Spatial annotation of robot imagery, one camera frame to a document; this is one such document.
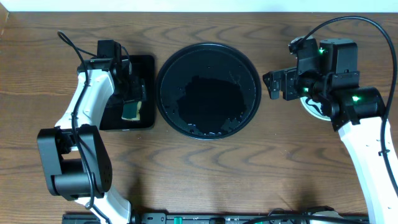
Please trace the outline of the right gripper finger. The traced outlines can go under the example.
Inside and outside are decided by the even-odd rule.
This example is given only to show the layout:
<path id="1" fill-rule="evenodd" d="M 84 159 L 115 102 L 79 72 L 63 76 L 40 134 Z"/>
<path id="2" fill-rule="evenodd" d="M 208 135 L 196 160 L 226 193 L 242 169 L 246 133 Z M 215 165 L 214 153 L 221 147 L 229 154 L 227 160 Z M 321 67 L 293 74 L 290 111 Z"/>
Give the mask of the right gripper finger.
<path id="1" fill-rule="evenodd" d="M 264 83 L 268 89 L 280 89 L 282 81 L 281 71 L 272 71 L 264 74 L 262 76 Z"/>
<path id="2" fill-rule="evenodd" d="M 270 99 L 276 100 L 279 98 L 280 90 L 279 89 L 270 89 L 269 95 Z"/>

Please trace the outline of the green yellow sponge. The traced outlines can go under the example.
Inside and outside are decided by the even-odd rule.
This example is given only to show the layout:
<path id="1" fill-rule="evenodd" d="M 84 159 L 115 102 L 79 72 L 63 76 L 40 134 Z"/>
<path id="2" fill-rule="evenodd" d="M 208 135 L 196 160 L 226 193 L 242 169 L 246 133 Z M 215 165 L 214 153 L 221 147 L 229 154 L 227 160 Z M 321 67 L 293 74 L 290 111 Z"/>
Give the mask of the green yellow sponge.
<path id="1" fill-rule="evenodd" d="M 141 106 L 141 101 L 124 104 L 121 118 L 126 121 L 140 121 Z"/>

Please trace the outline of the mint plate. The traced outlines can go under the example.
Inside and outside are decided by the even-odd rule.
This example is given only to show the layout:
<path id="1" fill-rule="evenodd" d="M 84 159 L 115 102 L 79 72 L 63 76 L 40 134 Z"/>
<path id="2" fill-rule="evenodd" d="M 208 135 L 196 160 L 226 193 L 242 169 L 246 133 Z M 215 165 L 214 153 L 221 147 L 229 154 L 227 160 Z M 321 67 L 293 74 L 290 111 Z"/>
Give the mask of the mint plate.
<path id="1" fill-rule="evenodd" d="M 313 101 L 310 98 L 307 97 L 301 97 L 300 99 L 302 106 L 304 107 L 304 109 L 312 116 L 314 116 L 317 119 L 320 120 L 324 120 L 324 121 L 331 121 L 331 119 L 324 115 L 322 113 L 321 107 L 322 104 L 321 103 L 317 103 L 315 101 Z"/>

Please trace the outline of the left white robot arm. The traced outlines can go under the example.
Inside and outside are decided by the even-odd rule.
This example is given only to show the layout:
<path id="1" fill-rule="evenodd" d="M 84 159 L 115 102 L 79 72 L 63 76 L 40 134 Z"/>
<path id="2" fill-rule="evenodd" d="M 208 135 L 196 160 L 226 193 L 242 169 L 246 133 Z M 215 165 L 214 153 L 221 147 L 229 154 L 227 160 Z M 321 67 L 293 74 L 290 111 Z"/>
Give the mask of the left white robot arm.
<path id="1" fill-rule="evenodd" d="M 92 58 L 77 69 L 78 86 L 64 115 L 37 136 L 48 191 L 85 206 L 101 223 L 139 223 L 132 203 L 112 183 L 100 124 L 115 80 L 130 74 L 127 60 Z"/>

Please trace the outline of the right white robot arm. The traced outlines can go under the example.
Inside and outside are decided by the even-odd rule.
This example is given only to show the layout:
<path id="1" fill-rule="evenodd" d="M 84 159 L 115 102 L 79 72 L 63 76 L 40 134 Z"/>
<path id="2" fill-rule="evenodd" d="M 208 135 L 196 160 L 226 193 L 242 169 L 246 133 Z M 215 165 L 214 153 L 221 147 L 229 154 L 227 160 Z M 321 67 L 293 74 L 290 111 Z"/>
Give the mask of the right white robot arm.
<path id="1" fill-rule="evenodd" d="M 353 161 L 369 221 L 397 223 L 397 195 L 381 148 L 384 143 L 397 175 L 391 127 L 382 124 L 386 107 L 379 91 L 359 85 L 357 44 L 350 39 L 307 39 L 294 54 L 296 67 L 263 75 L 270 98 L 299 99 L 312 116 L 329 121 Z"/>

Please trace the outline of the black rectangular tray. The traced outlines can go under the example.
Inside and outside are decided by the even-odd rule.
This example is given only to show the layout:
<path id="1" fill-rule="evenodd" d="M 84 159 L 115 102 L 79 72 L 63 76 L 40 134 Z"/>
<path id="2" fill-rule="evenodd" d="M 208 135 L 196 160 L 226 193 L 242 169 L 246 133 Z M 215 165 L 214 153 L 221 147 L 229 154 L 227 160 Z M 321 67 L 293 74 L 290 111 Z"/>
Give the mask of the black rectangular tray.
<path id="1" fill-rule="evenodd" d="M 150 129 L 155 123 L 155 61 L 151 55 L 131 55 L 128 57 L 136 67 L 134 72 L 146 84 L 146 101 L 142 101 L 140 110 L 140 121 L 126 121 L 121 118 L 123 105 L 110 106 L 110 98 L 106 104 L 103 117 L 100 122 L 100 129 L 103 131 L 122 131 L 133 129 Z"/>

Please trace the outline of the black round tray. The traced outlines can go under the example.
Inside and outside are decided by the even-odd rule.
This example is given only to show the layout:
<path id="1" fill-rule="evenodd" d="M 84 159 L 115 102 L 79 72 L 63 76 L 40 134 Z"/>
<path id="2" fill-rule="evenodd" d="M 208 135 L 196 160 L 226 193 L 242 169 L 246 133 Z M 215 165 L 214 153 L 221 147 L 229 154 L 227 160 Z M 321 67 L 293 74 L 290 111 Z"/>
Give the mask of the black round tray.
<path id="1" fill-rule="evenodd" d="M 261 82 L 252 62 L 219 43 L 175 52 L 159 70 L 155 90 L 163 119 L 179 133 L 202 140 L 236 134 L 261 102 Z"/>

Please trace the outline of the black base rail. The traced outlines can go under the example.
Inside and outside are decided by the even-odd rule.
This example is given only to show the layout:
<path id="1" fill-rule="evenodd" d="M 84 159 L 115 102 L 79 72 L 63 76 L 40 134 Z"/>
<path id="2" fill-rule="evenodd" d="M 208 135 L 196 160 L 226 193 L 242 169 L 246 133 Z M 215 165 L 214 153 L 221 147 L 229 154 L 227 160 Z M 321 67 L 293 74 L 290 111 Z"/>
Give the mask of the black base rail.
<path id="1" fill-rule="evenodd" d="M 145 213 L 139 220 L 142 224 L 242 224 L 260 216 L 231 216 L 231 215 L 166 215 L 164 213 Z M 95 224 L 101 223 L 95 215 L 64 214 L 62 224 Z"/>

